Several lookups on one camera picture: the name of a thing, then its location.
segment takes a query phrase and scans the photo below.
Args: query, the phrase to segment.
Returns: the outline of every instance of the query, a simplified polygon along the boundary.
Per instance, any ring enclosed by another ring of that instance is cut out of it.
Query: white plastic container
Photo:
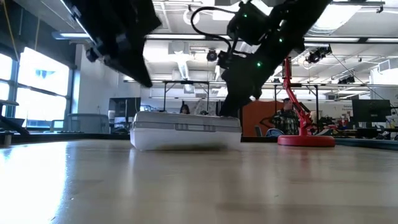
[[[236,148],[241,142],[237,118],[140,111],[130,130],[138,150]]]

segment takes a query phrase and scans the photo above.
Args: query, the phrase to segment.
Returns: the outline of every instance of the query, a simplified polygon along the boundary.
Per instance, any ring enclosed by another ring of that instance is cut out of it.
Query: ceiling
[[[69,19],[68,11],[59,0],[15,0],[22,7],[42,18],[43,21],[57,30],[64,32],[81,32],[82,29]],[[155,10],[163,22],[162,27],[155,32],[174,34],[193,34],[195,31],[183,19],[187,5],[193,8],[206,5],[214,5],[214,0],[201,1],[153,1]],[[331,35],[338,36],[398,36],[398,1],[386,0],[384,12],[377,14],[377,7],[363,7],[348,22],[343,24]],[[208,33],[225,34],[228,21],[213,19],[212,12],[200,14],[197,27]],[[190,70],[215,71],[216,63],[207,62],[206,54],[209,48],[226,50],[226,44],[215,41],[190,41],[190,49],[196,50],[195,56],[187,62]],[[174,70],[178,70],[177,63],[167,60],[169,41],[148,41],[145,47],[144,56],[147,66],[153,78],[157,74],[169,73],[170,77]],[[346,69],[354,69],[356,76],[363,82],[368,81],[369,69],[375,67],[378,62],[386,60],[386,57],[398,56],[398,45],[370,45],[370,44],[332,44],[333,54],[323,59],[315,66],[308,68],[304,57],[300,58],[293,67],[293,76],[297,82],[327,82],[330,78],[343,73]]]

